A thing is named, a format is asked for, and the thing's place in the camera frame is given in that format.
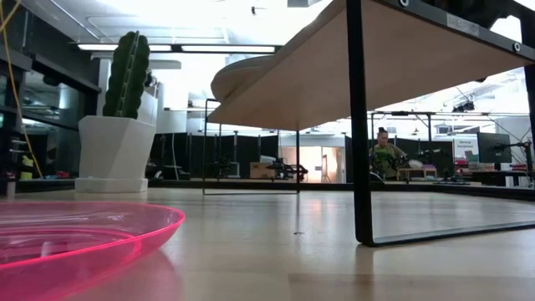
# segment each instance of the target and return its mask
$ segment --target green cactus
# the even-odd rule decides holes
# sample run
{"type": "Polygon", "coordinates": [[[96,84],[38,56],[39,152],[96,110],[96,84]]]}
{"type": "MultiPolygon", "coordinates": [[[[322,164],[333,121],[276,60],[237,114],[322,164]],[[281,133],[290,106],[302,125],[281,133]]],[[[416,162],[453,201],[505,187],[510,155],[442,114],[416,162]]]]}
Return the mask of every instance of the green cactus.
{"type": "Polygon", "coordinates": [[[137,119],[149,55],[149,43],[140,32],[129,32],[119,40],[111,64],[104,116],[137,119]]]}

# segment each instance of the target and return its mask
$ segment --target white planter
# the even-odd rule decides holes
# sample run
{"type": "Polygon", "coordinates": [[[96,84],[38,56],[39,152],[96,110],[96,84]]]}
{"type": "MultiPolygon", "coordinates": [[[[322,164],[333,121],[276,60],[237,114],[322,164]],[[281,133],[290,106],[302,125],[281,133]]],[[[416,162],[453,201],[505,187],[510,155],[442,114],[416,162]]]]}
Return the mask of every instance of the white planter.
{"type": "Polygon", "coordinates": [[[79,122],[82,144],[77,192],[147,190],[145,168],[156,128],[131,118],[86,116],[79,122]]]}

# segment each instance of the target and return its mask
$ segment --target person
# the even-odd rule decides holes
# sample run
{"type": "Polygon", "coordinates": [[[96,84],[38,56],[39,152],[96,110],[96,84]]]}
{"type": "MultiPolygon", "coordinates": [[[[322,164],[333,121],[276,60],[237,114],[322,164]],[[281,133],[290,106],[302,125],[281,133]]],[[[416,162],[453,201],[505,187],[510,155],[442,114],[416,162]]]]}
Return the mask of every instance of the person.
{"type": "Polygon", "coordinates": [[[407,156],[399,147],[388,142],[388,132],[382,127],[377,133],[377,144],[369,150],[369,154],[379,155],[375,158],[379,161],[378,167],[385,174],[385,180],[394,180],[397,177],[397,171],[392,166],[391,161],[386,160],[386,158],[398,159],[407,156]]]}

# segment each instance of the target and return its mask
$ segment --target pink plastic tray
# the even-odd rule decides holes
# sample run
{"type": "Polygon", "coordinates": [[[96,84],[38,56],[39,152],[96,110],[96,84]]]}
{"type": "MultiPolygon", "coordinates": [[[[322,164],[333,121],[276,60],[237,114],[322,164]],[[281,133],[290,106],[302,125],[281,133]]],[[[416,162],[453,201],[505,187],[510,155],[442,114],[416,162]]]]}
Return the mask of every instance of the pink plastic tray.
{"type": "Polygon", "coordinates": [[[146,204],[0,204],[0,300],[51,300],[164,244],[184,221],[146,204]]]}

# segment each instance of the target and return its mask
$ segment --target fluorescent light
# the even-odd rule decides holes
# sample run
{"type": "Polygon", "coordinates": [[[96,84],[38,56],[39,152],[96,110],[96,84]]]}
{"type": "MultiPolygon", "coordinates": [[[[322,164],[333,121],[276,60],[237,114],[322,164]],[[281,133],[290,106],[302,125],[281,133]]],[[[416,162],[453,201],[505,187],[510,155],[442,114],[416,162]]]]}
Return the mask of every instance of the fluorescent light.
{"type": "Polygon", "coordinates": [[[170,52],[172,50],[170,45],[149,45],[150,51],[156,52],[170,52]]]}
{"type": "Polygon", "coordinates": [[[273,46],[235,46],[235,45],[183,45],[184,52],[213,52],[213,53],[274,53],[273,46]]]}
{"type": "MultiPolygon", "coordinates": [[[[165,108],[165,110],[177,111],[177,112],[204,112],[203,108],[165,108]]],[[[213,112],[215,109],[208,108],[208,112],[213,112]]]]}
{"type": "MultiPolygon", "coordinates": [[[[116,44],[78,44],[78,48],[87,51],[114,51],[117,48],[116,44]]],[[[170,52],[172,48],[170,45],[149,45],[150,51],[154,52],[170,52]]]]}
{"type": "Polygon", "coordinates": [[[117,45],[113,44],[78,44],[78,48],[88,51],[114,51],[117,45]]]}

